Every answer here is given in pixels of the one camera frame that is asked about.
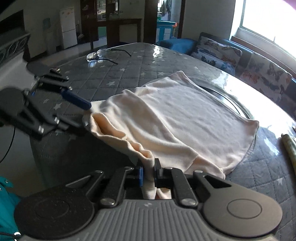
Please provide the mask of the butterfly cushion right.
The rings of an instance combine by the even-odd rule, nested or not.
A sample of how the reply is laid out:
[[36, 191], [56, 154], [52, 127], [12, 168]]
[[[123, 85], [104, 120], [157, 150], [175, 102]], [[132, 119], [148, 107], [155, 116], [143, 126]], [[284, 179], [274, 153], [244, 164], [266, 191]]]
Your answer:
[[287, 90], [292, 75], [273, 61], [254, 52], [239, 79], [278, 103]]

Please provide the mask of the butterfly cushion left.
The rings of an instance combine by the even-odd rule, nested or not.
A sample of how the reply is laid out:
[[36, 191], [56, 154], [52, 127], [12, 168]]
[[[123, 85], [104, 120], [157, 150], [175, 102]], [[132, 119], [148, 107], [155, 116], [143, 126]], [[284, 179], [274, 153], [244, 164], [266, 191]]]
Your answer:
[[235, 69], [242, 56], [242, 51], [210, 38], [201, 37], [191, 56], [235, 76]]

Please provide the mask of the clear glasses black temples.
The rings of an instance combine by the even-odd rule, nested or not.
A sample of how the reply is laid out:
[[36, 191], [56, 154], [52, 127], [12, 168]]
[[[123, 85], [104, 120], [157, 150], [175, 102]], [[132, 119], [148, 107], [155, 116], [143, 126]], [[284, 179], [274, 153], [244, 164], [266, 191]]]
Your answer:
[[89, 53], [86, 56], [86, 60], [88, 63], [92, 63], [92, 62], [96, 62], [96, 63], [101, 63], [102, 61], [108, 61], [111, 62], [112, 64], [118, 65], [117, 62], [113, 61], [110, 57], [107, 56], [107, 54], [109, 52], [124, 52], [126, 54], [128, 54], [128, 56], [132, 56], [128, 51], [124, 50], [124, 49], [118, 49], [118, 48], [103, 48], [103, 49], [99, 49], [96, 52], [93, 53]]

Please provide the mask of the round dark table inset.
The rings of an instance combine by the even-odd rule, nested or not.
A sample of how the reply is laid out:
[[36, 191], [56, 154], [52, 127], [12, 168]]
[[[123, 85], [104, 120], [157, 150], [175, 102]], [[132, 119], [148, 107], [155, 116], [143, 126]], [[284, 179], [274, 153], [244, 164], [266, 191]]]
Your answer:
[[204, 89], [205, 91], [207, 91], [212, 96], [218, 98], [220, 101], [222, 101], [225, 105], [227, 105], [229, 108], [231, 108], [233, 111], [235, 111], [240, 116], [243, 116], [247, 119], [253, 120], [252, 115], [250, 115], [246, 110], [243, 109], [243, 107], [241, 105], [239, 105], [237, 102], [233, 101], [232, 99], [230, 99], [226, 95], [224, 95], [216, 90], [213, 90], [211, 88], [208, 88], [208, 87], [204, 87], [204, 86], [200, 86], [200, 87], [202, 89]]

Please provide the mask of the grey quilted star tablecloth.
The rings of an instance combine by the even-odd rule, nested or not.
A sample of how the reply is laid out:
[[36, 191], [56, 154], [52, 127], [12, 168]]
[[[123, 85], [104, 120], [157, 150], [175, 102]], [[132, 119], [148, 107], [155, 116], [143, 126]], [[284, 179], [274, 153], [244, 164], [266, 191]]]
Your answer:
[[[294, 135], [295, 121], [277, 104], [239, 79], [190, 56], [152, 44], [134, 43], [117, 47], [128, 51], [107, 54], [108, 61], [88, 63], [86, 55], [62, 57], [55, 54], [40, 60], [58, 67], [69, 85], [89, 101], [105, 100], [179, 70], [195, 84], [216, 90], [243, 107], [259, 121], [253, 151], [227, 175], [227, 179], [274, 198], [283, 211], [276, 232], [279, 240], [295, 240], [295, 173], [281, 141]], [[45, 187], [76, 179], [92, 170], [111, 174], [114, 167], [129, 163], [127, 156], [90, 137], [78, 138], [54, 132], [41, 141], [31, 140], [34, 160]]]

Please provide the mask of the teal blue cabinet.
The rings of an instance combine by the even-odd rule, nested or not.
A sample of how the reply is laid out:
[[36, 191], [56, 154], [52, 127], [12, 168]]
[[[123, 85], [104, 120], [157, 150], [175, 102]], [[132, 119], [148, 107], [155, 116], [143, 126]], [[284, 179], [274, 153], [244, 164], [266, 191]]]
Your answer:
[[172, 39], [177, 26], [177, 22], [157, 20], [156, 42]]

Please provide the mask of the cream white shirt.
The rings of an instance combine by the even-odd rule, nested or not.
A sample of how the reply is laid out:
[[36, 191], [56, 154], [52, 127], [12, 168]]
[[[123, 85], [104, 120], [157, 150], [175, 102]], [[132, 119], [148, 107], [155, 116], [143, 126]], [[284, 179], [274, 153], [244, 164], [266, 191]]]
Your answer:
[[144, 166], [144, 198], [169, 199], [154, 185], [154, 160], [185, 174], [224, 179], [243, 160], [259, 122], [237, 114], [184, 72], [92, 102], [83, 121], [96, 138]]

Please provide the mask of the blue sofa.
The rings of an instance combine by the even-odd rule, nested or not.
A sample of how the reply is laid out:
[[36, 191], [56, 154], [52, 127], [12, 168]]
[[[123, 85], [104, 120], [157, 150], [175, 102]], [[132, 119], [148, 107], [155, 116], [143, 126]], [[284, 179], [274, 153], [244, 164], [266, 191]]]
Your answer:
[[158, 46], [190, 55], [250, 85], [281, 108], [295, 107], [295, 78], [274, 61], [233, 41], [202, 32], [199, 39], [169, 39]]

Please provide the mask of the tie-dye folded garment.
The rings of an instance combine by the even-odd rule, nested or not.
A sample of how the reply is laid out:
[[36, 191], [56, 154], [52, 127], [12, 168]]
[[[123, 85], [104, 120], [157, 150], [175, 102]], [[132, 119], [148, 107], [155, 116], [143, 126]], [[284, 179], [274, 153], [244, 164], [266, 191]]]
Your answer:
[[284, 147], [289, 155], [290, 161], [294, 172], [296, 173], [296, 142], [295, 137], [292, 137], [288, 134], [282, 134], [281, 140], [284, 144]]

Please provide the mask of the white refrigerator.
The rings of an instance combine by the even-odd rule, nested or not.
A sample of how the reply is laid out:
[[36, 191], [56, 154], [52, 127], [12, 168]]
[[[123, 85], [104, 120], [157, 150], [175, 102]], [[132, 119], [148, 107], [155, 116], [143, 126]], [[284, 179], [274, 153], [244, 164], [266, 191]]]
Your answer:
[[74, 7], [60, 10], [60, 25], [63, 49], [77, 45]]

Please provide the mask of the window with frame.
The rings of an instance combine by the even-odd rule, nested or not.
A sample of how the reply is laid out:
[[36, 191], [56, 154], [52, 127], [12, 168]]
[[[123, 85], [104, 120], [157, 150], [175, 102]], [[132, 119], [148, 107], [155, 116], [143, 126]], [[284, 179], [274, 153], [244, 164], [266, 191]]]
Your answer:
[[295, 1], [236, 1], [230, 36], [262, 39], [295, 58]]

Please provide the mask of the dark wooden cabinet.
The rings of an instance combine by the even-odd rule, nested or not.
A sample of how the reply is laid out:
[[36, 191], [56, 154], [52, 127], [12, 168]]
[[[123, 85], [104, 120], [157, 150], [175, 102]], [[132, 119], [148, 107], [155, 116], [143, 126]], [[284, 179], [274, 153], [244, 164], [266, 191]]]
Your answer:
[[[106, 27], [107, 46], [115, 47], [129, 43], [133, 34], [136, 41], [154, 44], [156, 42], [157, 1], [103, 1], [105, 18], [98, 19], [98, 1], [80, 1], [82, 34], [94, 49], [99, 40], [99, 27]], [[121, 30], [121, 26], [135, 25], [136, 31]]]

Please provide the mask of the butterfly cushion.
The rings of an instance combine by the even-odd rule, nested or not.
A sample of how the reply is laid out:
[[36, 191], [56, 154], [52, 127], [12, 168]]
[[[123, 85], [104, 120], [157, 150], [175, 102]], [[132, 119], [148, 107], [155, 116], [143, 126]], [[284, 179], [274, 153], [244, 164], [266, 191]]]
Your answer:
[[210, 38], [201, 37], [191, 56], [235, 76], [235, 69], [242, 56], [242, 51]]
[[278, 103], [287, 90], [292, 75], [273, 61], [254, 52], [239, 79]]

